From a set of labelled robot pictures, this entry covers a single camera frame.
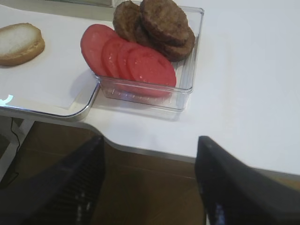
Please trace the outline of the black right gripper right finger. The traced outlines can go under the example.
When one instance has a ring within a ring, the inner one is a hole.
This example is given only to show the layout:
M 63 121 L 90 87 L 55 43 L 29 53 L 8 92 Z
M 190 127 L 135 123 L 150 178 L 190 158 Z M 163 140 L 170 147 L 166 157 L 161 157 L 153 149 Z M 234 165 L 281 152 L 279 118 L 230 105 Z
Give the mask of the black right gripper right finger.
M 300 193 L 262 175 L 208 136 L 198 139 L 195 176 L 211 225 L 298 225 Z

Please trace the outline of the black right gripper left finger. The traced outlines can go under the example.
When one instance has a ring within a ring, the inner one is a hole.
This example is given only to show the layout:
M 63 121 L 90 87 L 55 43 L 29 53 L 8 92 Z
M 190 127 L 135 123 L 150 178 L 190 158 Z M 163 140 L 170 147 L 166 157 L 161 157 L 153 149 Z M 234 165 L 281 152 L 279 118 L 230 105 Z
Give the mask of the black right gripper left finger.
M 88 225 L 105 179 L 95 136 L 41 173 L 0 191 L 2 225 Z

